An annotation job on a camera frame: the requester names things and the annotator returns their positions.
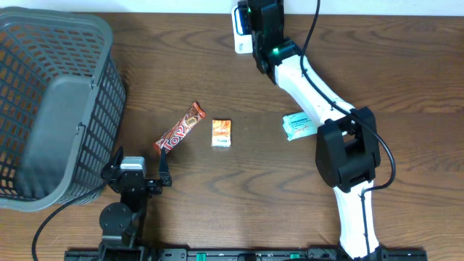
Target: wooden table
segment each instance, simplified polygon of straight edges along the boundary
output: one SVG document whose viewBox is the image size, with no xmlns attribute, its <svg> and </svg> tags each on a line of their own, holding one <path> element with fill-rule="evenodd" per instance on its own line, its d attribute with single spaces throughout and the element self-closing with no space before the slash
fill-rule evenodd
<svg viewBox="0 0 464 261">
<path fill-rule="evenodd" d="M 233 50 L 229 15 L 99 14 L 113 28 L 113 56 L 128 85 L 117 146 L 144 156 L 192 102 L 207 117 L 168 155 L 173 187 L 149 203 L 155 246 L 308 247 L 336 244 L 331 188 L 318 174 L 315 137 L 288 142 L 282 117 L 294 100 Z M 311 16 L 287 16 L 299 45 Z M 430 260 L 464 256 L 464 19 L 323 15 L 307 56 L 343 99 L 376 114 L 397 160 L 397 179 L 373 195 L 376 234 L 388 247 L 423 247 Z M 213 149 L 211 119 L 233 121 L 232 147 Z M 376 183 L 389 177 L 382 154 Z M 47 225 L 41 260 L 97 247 L 101 210 L 119 196 L 72 206 Z M 0 260 L 30 260 L 36 229 L 55 207 L 0 210 Z"/>
</svg>

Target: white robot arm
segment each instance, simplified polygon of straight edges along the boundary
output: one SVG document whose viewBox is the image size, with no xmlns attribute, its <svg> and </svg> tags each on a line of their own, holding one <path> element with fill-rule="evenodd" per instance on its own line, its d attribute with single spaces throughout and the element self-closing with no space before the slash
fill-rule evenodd
<svg viewBox="0 0 464 261">
<path fill-rule="evenodd" d="M 299 55 L 286 58 L 280 65 L 275 66 L 275 81 L 279 87 L 288 92 L 297 101 L 298 105 L 306 112 L 318 127 L 324 125 L 328 119 L 338 120 L 343 118 L 340 111 L 331 108 L 327 101 L 302 76 L 299 66 Z M 304 58 L 304 68 L 312 81 L 328 97 L 335 101 L 341 108 L 349 112 L 354 107 L 337 96 L 311 68 Z M 367 255 L 365 245 L 363 211 L 361 208 L 361 191 L 373 186 L 373 181 L 364 181 L 351 188 L 349 193 L 344 193 L 335 187 L 337 205 L 339 207 L 341 235 L 340 244 L 344 251 L 351 257 L 364 257 Z M 371 207 L 371 193 L 365 195 L 365 212 L 368 222 L 368 236 L 370 252 L 378 247 L 378 240 L 374 234 L 373 216 Z"/>
<path fill-rule="evenodd" d="M 277 30 L 274 30 L 275 28 L 278 28 L 278 30 L 283 29 L 283 20 L 278 19 L 280 14 L 283 13 L 283 7 L 278 5 L 279 1 L 267 2 L 271 4 L 277 3 L 277 5 L 266 6 L 266 1 L 249 0 L 247 3 L 239 2 L 239 5 L 233 9 L 232 22 L 236 40 L 236 52 L 253 52 L 258 69 L 262 73 L 268 74 L 275 84 L 289 93 L 314 124 L 318 127 L 323 126 L 318 129 L 318 152 L 321 153 L 318 155 L 316 152 L 316 163 L 326 183 L 333 187 L 335 191 L 341 223 L 340 244 L 352 259 L 365 257 L 368 253 L 360 195 L 363 189 L 373 186 L 372 179 L 375 176 L 373 169 L 378 166 L 380 159 L 378 157 L 376 159 L 378 155 L 373 155 L 370 159 L 367 156 L 359 161 L 358 156 L 350 158 L 352 155 L 349 153 L 342 154 L 352 148 L 350 145 L 343 146 L 340 144 L 340 141 L 343 143 L 342 136 L 346 135 L 348 130 L 343 128 L 339 130 L 337 125 L 347 125 L 345 115 L 334 109 L 303 76 L 300 55 L 304 54 L 299 52 L 299 48 L 293 41 L 283 38 L 281 32 L 277 33 Z M 346 112 L 354 109 L 351 104 L 337 96 L 324 83 L 311 68 L 306 57 L 303 59 L 303 65 L 313 83 L 330 100 Z M 376 142 L 373 149 L 376 149 L 378 154 L 378 144 Z M 339 158 L 342 158 L 343 163 L 337 164 Z M 372 158 L 374 162 L 366 163 L 366 160 L 372 160 Z M 361 164 L 361 167 L 353 166 L 358 162 L 366 163 L 364 165 L 367 165 L 369 170 L 362 169 L 363 164 Z M 346 171 L 349 173 L 347 174 L 348 178 L 342 177 L 342 172 L 346 169 L 349 169 L 349 171 Z M 372 253 L 379 243 L 373 227 L 371 193 L 365 194 L 365 206 L 369 252 Z"/>
</svg>

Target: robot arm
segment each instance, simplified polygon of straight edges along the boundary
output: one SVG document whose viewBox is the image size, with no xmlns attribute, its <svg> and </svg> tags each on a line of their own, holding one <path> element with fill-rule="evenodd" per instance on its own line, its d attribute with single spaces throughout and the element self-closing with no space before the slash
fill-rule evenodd
<svg viewBox="0 0 464 261">
<path fill-rule="evenodd" d="M 325 124 L 327 120 L 339 120 L 343 115 L 340 111 L 331 108 L 327 101 L 319 95 L 316 90 L 302 76 L 299 66 L 299 55 L 286 58 L 280 65 L 275 66 L 275 81 L 279 87 L 288 92 L 297 101 L 298 105 L 306 112 L 310 119 L 318 127 Z M 324 92 L 325 95 L 335 101 L 346 111 L 354 107 L 337 96 L 311 68 L 307 59 L 304 58 L 304 68 L 313 82 Z M 360 194 L 363 189 L 373 186 L 373 182 L 363 181 L 353 186 L 348 193 L 335 187 L 336 201 L 339 208 L 341 235 L 340 244 L 344 251 L 351 257 L 364 257 L 367 255 L 364 236 L 363 209 Z M 368 236 L 370 252 L 378 247 L 378 241 L 374 234 L 373 216 L 371 207 L 371 193 L 365 195 L 366 217 L 368 221 Z"/>
<path fill-rule="evenodd" d="M 258 69 L 289 93 L 319 127 L 316 165 L 324 181 L 335 191 L 341 223 L 340 244 L 351 258 L 365 257 L 368 253 L 360 194 L 363 189 L 373 186 L 374 168 L 380 164 L 377 141 L 332 108 L 303 76 L 299 61 L 304 54 L 292 40 L 283 37 L 281 0 L 241 1 L 232 14 L 237 30 L 234 34 L 239 35 L 241 40 L 246 34 L 252 35 L 252 48 L 242 46 L 241 50 L 252 50 Z M 357 111 L 337 96 L 311 68 L 306 57 L 303 65 L 326 96 L 376 129 L 370 110 L 363 108 Z M 345 143 L 344 135 L 354 135 L 355 138 Z M 365 195 L 365 213 L 372 253 L 378 247 L 378 240 L 374 234 L 370 195 Z"/>
</svg>

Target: wire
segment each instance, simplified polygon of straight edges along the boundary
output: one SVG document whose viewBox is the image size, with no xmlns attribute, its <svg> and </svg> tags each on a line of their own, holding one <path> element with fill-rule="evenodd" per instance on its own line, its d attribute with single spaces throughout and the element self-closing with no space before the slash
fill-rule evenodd
<svg viewBox="0 0 464 261">
<path fill-rule="evenodd" d="M 84 195 L 82 196 L 78 196 L 77 198 L 71 200 L 70 202 L 66 203 L 66 204 L 63 204 L 61 207 L 57 208 L 57 210 L 53 211 L 53 213 L 50 214 L 50 216 L 47 217 L 47 219 L 45 219 L 45 221 L 42 223 L 42 225 L 38 228 L 37 232 L 36 232 L 36 235 L 34 236 L 34 240 L 32 240 L 32 258 L 34 261 L 38 261 L 38 258 L 37 258 L 37 251 L 36 251 L 36 246 L 37 246 L 37 240 L 38 240 L 38 237 L 41 235 L 41 232 L 42 230 L 45 228 L 46 224 L 48 222 L 50 222 L 50 220 L 55 216 L 57 215 L 60 211 L 62 211 L 63 209 L 65 209 L 66 207 L 76 203 L 77 201 L 87 197 L 87 196 L 90 196 L 92 195 L 93 193 L 96 193 L 97 191 L 101 190 L 102 188 L 104 188 L 106 185 L 108 184 L 108 182 L 103 182 L 102 185 L 96 187 L 95 189 L 85 193 Z"/>
<path fill-rule="evenodd" d="M 310 39 L 311 39 L 311 35 L 312 35 L 312 32 L 314 31 L 314 27 L 316 26 L 316 22 L 318 21 L 318 17 L 319 17 L 319 9 L 320 9 L 320 0 L 318 0 L 318 4 L 316 6 L 316 11 L 315 11 L 315 14 L 314 14 L 314 18 L 312 20 L 312 24 L 311 24 L 311 29 L 310 29 L 310 32 L 307 34 L 307 37 L 306 37 L 306 41 L 304 43 L 304 46 L 303 46 L 303 50 L 302 50 L 302 55 L 299 59 L 299 65 L 300 67 L 302 68 L 302 72 L 303 72 L 303 75 L 304 77 L 306 78 L 306 80 L 310 83 L 310 85 L 334 108 L 334 109 L 337 109 L 338 111 L 340 111 L 341 113 L 343 113 L 344 115 L 346 115 L 350 120 L 354 121 L 355 123 L 359 124 L 361 127 L 363 127 L 365 130 L 367 130 L 369 133 L 371 133 L 374 137 L 376 137 L 377 141 L 382 145 L 382 147 L 384 148 L 385 152 L 386 152 L 386 155 L 388 156 L 389 160 L 390 160 L 390 167 L 391 167 L 391 175 L 390 175 L 390 179 L 384 184 L 384 185 L 380 185 L 380 186 L 374 186 L 372 188 L 366 188 L 366 189 L 363 189 L 361 191 L 361 203 L 362 203 L 362 218 L 364 220 L 364 236 L 365 236 L 365 243 L 366 243 L 366 247 L 368 248 L 368 256 L 370 255 L 370 247 L 369 247 L 369 238 L 368 238 L 368 222 L 366 220 L 366 215 L 365 215 L 365 194 L 369 191 L 376 191 L 376 190 L 380 190 L 380 189 L 386 189 L 388 188 L 394 181 L 394 178 L 395 178 L 395 175 L 397 174 L 397 168 L 396 168 L 396 164 L 395 164 L 395 161 L 394 161 L 394 158 L 393 158 L 393 154 L 392 154 L 392 151 L 390 150 L 390 148 L 386 145 L 385 141 L 382 139 L 382 137 L 380 137 L 377 132 L 375 132 L 371 127 L 369 127 L 369 125 L 367 123 L 365 123 L 364 121 L 362 121 L 361 119 L 355 117 L 354 115 L 352 115 L 351 113 L 348 113 L 346 112 L 344 109 L 342 109 L 341 107 L 339 107 L 336 102 L 330 100 L 330 98 L 328 98 L 326 96 L 325 93 L 323 93 L 315 84 L 314 82 L 311 80 L 311 78 L 308 76 L 307 72 L 306 72 L 306 69 L 305 69 L 305 66 L 303 65 L 303 59 L 305 57 L 305 52 L 306 52 L 306 48 L 308 46 L 308 43 L 310 42 Z"/>
</svg>

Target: orange snack package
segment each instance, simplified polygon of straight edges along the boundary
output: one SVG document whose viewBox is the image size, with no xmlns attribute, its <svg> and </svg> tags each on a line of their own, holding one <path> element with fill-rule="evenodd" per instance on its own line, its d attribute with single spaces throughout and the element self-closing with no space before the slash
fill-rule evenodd
<svg viewBox="0 0 464 261">
<path fill-rule="evenodd" d="M 231 146 L 231 121 L 230 120 L 213 120 L 212 121 L 211 146 L 221 146 L 221 147 Z"/>
<path fill-rule="evenodd" d="M 168 153 L 204 117 L 206 117 L 206 113 L 200 109 L 200 106 L 196 102 L 194 102 L 183 118 L 153 144 L 154 149 L 159 155 L 161 155 L 162 148 L 166 148 L 166 153 Z"/>
</svg>

